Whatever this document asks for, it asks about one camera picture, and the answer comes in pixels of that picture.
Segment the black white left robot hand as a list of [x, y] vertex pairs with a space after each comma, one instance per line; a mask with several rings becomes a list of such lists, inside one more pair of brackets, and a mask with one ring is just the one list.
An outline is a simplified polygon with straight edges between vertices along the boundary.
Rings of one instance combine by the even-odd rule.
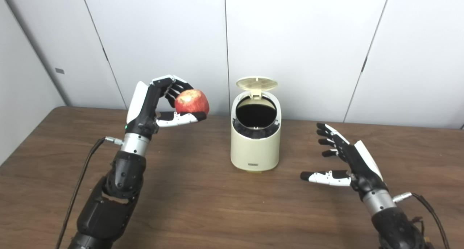
[[207, 118], [206, 95], [174, 75], [136, 84], [127, 113], [125, 133], [151, 139], [159, 128], [197, 123]]

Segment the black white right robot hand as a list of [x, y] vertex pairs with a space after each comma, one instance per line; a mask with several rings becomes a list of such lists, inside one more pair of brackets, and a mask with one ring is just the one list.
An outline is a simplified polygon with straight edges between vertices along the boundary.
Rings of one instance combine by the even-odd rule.
[[348, 170], [302, 171], [300, 178], [304, 181], [333, 185], [350, 186], [361, 199], [376, 190], [388, 191], [388, 186], [361, 140], [350, 143], [338, 130], [324, 123], [317, 123], [316, 133], [322, 138], [320, 145], [330, 146], [322, 152], [324, 158], [338, 157], [349, 167]]

